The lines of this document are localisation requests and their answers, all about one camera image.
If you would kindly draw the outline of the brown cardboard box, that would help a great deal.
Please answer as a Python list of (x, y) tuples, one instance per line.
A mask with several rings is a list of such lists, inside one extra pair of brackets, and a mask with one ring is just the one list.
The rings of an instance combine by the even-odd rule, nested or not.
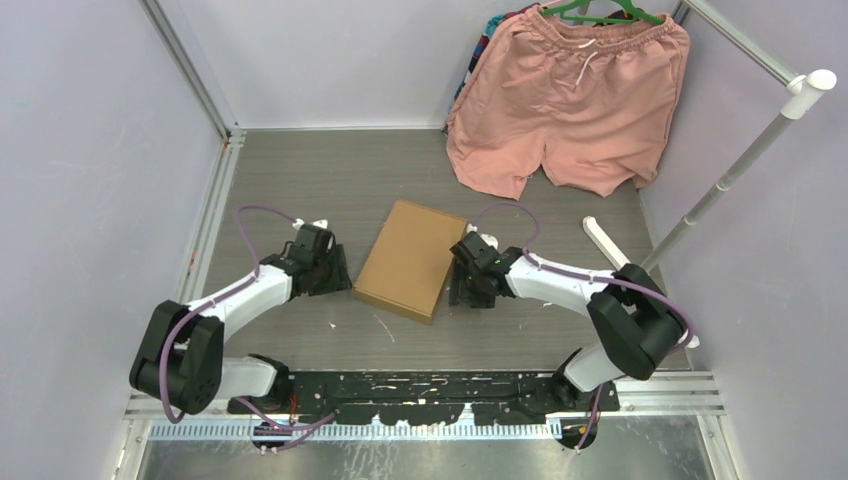
[(353, 297), (424, 325), (451, 273), (450, 248), (467, 220), (407, 200), (394, 203), (353, 285)]

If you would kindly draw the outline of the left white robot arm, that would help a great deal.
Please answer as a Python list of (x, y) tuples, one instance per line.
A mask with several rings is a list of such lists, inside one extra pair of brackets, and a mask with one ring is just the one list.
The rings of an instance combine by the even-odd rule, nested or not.
[(238, 411), (277, 413), (294, 393), (289, 368), (260, 354), (227, 358), (226, 342), (269, 310), (300, 296), (350, 289), (344, 247), (325, 220), (298, 223), (282, 252), (207, 297), (155, 307), (129, 372), (130, 386), (175, 418), (224, 399)]

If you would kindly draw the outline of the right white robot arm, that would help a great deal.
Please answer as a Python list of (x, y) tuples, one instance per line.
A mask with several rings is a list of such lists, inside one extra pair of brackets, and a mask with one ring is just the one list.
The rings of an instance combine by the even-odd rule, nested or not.
[(567, 410), (582, 409), (613, 380), (649, 379), (688, 336), (683, 316), (638, 265), (615, 271), (577, 268), (525, 248), (499, 251), (477, 232), (450, 251), (453, 305), (490, 309), (500, 297), (539, 300), (591, 321), (597, 344), (576, 350), (552, 376), (552, 394)]

